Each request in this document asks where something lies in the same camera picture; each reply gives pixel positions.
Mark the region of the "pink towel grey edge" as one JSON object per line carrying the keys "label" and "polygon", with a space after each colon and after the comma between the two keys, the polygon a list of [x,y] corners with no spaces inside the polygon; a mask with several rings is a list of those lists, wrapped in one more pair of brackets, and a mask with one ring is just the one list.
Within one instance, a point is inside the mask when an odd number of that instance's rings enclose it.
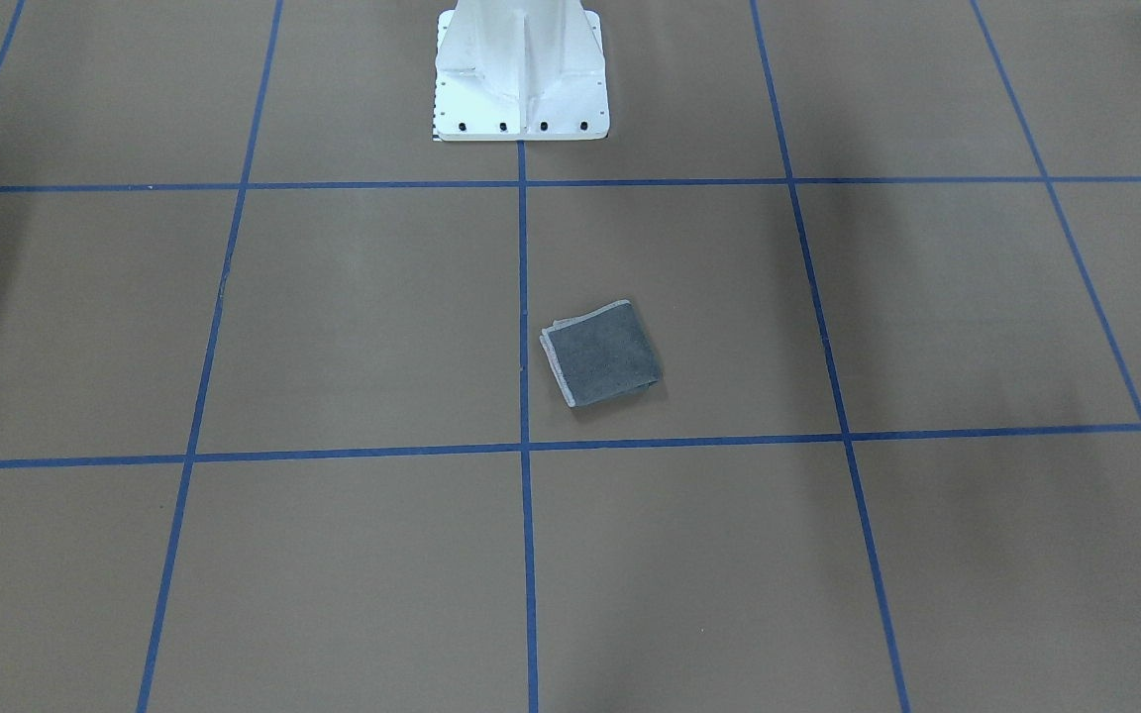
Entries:
{"label": "pink towel grey edge", "polygon": [[662,379],[659,357],[628,299],[555,321],[539,343],[570,410],[646,391]]}

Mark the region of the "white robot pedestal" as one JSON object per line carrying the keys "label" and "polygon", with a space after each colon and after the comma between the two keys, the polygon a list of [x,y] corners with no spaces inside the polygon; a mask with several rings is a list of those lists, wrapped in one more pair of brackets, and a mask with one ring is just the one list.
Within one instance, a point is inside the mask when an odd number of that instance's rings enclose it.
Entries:
{"label": "white robot pedestal", "polygon": [[610,133],[602,22],[578,1],[458,1],[436,23],[432,139]]}

